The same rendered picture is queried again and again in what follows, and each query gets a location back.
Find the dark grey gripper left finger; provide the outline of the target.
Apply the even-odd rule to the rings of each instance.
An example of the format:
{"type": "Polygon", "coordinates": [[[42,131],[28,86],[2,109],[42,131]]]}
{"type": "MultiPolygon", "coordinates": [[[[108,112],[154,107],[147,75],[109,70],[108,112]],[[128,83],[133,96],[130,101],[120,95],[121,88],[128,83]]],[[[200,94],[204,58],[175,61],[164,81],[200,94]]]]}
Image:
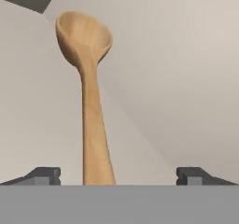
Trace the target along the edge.
{"type": "Polygon", "coordinates": [[[0,183],[0,186],[60,186],[60,176],[60,167],[36,167],[27,175],[0,183]]]}

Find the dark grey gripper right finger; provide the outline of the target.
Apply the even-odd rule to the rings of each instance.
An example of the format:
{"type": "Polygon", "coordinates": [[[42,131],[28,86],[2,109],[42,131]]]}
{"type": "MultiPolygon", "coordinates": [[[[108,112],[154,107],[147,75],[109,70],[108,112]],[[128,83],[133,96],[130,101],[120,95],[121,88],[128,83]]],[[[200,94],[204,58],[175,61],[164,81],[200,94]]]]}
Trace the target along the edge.
{"type": "Polygon", "coordinates": [[[221,186],[236,186],[236,183],[231,181],[211,176],[201,167],[177,167],[176,175],[178,185],[184,186],[204,186],[204,185],[221,185],[221,186]]]}

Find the wooden spoon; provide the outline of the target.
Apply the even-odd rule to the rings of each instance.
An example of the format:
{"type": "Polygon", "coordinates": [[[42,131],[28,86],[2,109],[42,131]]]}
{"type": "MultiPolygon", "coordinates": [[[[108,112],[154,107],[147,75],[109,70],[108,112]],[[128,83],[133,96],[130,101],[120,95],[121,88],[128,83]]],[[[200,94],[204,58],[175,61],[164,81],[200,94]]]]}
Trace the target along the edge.
{"type": "Polygon", "coordinates": [[[94,17],[65,11],[56,20],[64,58],[78,70],[82,87],[83,183],[114,186],[116,179],[106,140],[97,67],[110,51],[113,35],[94,17]]]}

